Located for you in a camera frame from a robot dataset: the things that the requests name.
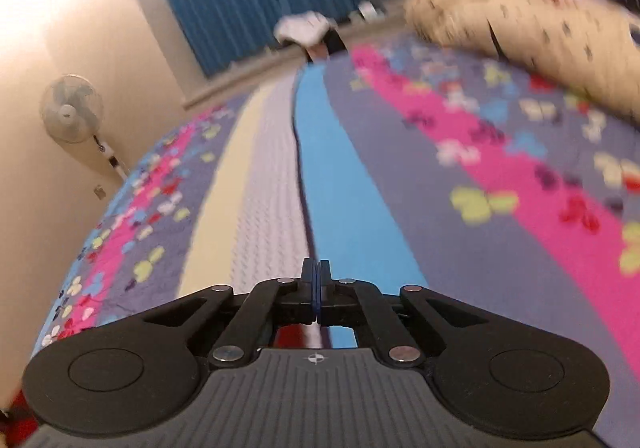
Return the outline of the red knitted sweater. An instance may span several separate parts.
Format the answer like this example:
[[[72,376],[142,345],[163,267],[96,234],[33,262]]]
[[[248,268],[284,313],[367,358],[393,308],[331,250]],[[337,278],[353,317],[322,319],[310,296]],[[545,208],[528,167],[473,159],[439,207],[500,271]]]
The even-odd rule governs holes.
[[[316,324],[290,324],[278,330],[271,346],[277,348],[316,348],[330,344]],[[37,431],[39,423],[18,389],[9,405],[1,407],[1,446],[19,447]]]

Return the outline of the colourful floral bed cover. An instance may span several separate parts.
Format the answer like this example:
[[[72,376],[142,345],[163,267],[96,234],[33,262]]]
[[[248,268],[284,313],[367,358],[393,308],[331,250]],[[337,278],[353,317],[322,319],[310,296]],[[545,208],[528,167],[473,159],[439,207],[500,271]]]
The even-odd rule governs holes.
[[[134,319],[327,260],[481,312],[390,367],[352,330],[212,368]],[[639,134],[539,76],[361,46],[161,139],[90,234],[23,392],[33,447],[634,447]]]

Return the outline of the white standing fan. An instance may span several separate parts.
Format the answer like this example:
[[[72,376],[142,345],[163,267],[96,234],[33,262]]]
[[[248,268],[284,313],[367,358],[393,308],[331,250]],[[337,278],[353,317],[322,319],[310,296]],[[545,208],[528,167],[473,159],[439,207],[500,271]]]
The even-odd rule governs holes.
[[[103,113],[102,97],[86,78],[77,74],[64,74],[54,80],[40,100],[40,116],[50,137],[66,144],[91,140],[112,170],[126,180],[128,168],[100,136]]]

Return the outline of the white cloth on sill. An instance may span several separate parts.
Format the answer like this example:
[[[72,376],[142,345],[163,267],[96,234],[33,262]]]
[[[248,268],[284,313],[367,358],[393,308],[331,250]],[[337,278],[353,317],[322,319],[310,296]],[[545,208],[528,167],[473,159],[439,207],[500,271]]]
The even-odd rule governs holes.
[[[273,29],[279,43],[292,42],[302,47],[319,44],[335,28],[335,21],[318,12],[282,17]]]

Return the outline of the beige star-pattern duvet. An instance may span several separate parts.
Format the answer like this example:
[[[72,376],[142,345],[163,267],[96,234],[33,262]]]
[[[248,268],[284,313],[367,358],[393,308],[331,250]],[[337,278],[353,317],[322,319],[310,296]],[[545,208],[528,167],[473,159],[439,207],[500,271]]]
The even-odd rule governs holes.
[[[639,13],[612,0],[407,0],[417,34],[514,62],[639,117]]]

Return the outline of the wall socket plate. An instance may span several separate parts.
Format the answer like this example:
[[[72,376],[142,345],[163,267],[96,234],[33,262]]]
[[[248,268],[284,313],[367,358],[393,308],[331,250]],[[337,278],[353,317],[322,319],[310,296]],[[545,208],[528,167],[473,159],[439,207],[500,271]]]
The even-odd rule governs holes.
[[[106,191],[101,185],[96,185],[93,192],[99,200],[103,200],[106,197]]]

